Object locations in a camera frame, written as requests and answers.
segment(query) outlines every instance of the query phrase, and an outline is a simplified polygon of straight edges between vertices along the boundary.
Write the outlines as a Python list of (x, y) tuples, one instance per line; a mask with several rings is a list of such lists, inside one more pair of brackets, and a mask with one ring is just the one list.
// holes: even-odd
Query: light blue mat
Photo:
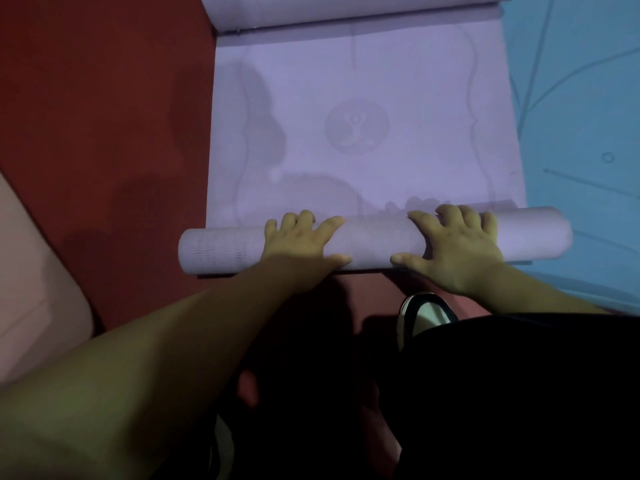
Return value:
[(502, 9), (528, 202), (574, 233), (564, 257), (520, 268), (640, 314), (640, 0)]

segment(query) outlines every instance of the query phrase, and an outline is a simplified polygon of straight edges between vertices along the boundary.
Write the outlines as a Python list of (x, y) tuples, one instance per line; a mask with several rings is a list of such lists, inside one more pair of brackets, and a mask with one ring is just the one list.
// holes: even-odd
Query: sneaker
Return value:
[(436, 293), (413, 294), (400, 307), (396, 328), (398, 349), (402, 350), (409, 339), (425, 330), (457, 321), (456, 314)]

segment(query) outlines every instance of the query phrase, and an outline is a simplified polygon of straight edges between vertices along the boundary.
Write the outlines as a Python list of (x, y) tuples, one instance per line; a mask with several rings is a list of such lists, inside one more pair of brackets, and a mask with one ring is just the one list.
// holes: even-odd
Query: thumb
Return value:
[(405, 266), (416, 273), (429, 277), (431, 263), (427, 259), (409, 253), (396, 253), (391, 256), (391, 262), (400, 266)]
[(348, 265), (352, 261), (351, 256), (348, 254), (332, 254), (328, 258), (324, 259), (327, 267), (329, 267), (330, 272), (335, 271), (342, 266)]

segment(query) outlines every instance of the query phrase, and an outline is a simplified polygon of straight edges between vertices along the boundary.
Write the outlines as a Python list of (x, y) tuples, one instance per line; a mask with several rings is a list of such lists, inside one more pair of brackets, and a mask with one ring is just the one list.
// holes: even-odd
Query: yoga mat logo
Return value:
[(334, 107), (326, 117), (324, 134), (339, 152), (364, 155), (387, 139), (389, 118), (373, 101), (349, 99)]

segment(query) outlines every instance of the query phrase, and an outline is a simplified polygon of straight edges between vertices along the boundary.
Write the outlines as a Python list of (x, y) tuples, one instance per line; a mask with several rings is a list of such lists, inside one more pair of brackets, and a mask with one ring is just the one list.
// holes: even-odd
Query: child's hand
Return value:
[(496, 218), (490, 212), (480, 217), (466, 205), (441, 205), (436, 212), (442, 217), (442, 223), (437, 217), (419, 210), (408, 214), (429, 238), (433, 258), (427, 260), (398, 253), (391, 256), (391, 262), (407, 266), (450, 293), (472, 295), (494, 266), (504, 264), (496, 244)]
[(283, 266), (294, 278), (296, 292), (313, 289), (332, 271), (351, 262), (351, 257), (343, 254), (323, 258), (324, 245), (344, 224), (344, 217), (331, 217), (316, 230), (312, 228), (314, 222), (313, 213), (303, 210), (300, 215), (285, 214), (280, 230), (276, 219), (268, 220), (264, 226), (264, 250), (260, 261), (270, 259)]

